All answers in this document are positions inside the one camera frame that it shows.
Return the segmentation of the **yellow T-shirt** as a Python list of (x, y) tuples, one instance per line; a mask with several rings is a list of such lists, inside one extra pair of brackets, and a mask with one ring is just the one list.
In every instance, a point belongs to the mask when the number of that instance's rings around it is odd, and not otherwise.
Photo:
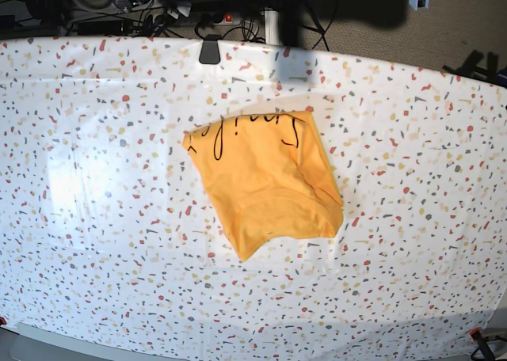
[(308, 111), (230, 117), (185, 134), (223, 232), (246, 261), (274, 238), (333, 238), (343, 202)]

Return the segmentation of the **terrazzo patterned tablecloth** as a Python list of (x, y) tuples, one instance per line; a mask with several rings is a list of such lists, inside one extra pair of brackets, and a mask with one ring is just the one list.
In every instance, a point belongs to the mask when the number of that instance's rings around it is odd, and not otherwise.
[[(506, 91), (397, 63), (220, 41), (1, 43), (1, 314), (187, 360), (473, 350), (506, 292)], [(187, 132), (312, 114), (331, 238), (227, 240)]]

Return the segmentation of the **red-tipped clamp right corner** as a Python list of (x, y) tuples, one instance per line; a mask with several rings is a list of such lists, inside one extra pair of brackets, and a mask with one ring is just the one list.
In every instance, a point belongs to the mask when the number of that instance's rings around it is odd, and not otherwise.
[(481, 334), (480, 329), (472, 329), (469, 332), (471, 339), (476, 343), (477, 347), (472, 352), (470, 358), (473, 361), (495, 361), (496, 356), (494, 355), (493, 351), (491, 350), (490, 346), (488, 345), (488, 341), (486, 338)]

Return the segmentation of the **white power strip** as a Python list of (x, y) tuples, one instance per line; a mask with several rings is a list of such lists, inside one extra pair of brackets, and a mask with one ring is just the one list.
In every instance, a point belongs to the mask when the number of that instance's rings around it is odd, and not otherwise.
[(194, 12), (190, 13), (187, 17), (181, 15), (177, 20), (176, 26), (234, 26), (240, 25), (242, 22), (242, 17), (239, 13), (219, 13), (219, 12)]

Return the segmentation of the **white metal pole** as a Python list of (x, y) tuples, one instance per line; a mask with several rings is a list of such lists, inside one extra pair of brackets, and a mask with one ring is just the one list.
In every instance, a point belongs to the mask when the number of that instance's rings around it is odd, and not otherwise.
[(273, 9), (264, 10), (265, 42), (269, 45), (279, 46), (279, 14)]

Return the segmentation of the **black table clamp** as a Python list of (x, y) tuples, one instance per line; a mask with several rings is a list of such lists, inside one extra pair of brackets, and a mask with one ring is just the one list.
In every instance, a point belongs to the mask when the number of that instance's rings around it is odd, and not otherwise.
[(204, 65), (217, 65), (221, 61), (218, 42), (220, 35), (208, 34), (203, 39), (200, 49), (199, 62)]

